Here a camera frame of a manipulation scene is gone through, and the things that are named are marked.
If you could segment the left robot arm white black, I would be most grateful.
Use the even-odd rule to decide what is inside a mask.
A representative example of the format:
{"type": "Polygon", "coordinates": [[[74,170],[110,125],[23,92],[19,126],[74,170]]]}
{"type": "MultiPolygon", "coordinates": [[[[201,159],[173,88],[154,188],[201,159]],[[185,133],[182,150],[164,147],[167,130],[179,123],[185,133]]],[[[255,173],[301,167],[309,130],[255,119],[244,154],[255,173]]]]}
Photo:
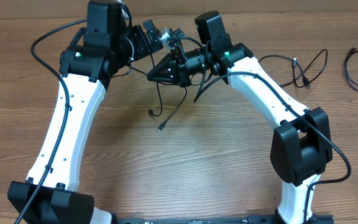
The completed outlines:
{"type": "Polygon", "coordinates": [[[116,223],[78,191],[80,168],[93,118],[109,83],[122,67],[162,48],[152,21],[132,23],[120,1],[90,1],[86,19],[61,53],[58,98],[43,146],[24,182],[12,182],[7,197],[27,223],[116,223]]]}

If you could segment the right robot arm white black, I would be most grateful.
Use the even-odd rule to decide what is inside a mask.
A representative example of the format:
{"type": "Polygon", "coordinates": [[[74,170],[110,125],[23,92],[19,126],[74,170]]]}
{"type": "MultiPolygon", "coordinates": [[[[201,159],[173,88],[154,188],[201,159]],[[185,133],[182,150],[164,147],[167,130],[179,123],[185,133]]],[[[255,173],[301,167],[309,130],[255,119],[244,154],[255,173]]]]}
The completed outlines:
{"type": "Polygon", "coordinates": [[[327,114],[297,102],[267,75],[244,44],[233,44],[219,12],[198,16],[195,25],[197,48],[185,52],[181,30],[160,32],[152,22],[144,22],[151,51],[170,48],[147,78],[185,88],[193,75],[210,73],[241,92],[268,122],[273,131],[270,161],[282,180],[281,201],[274,214],[248,215],[242,222],[332,223],[331,215],[317,215],[311,209],[314,190],[323,183],[321,174],[339,152],[331,141],[327,114]]]}

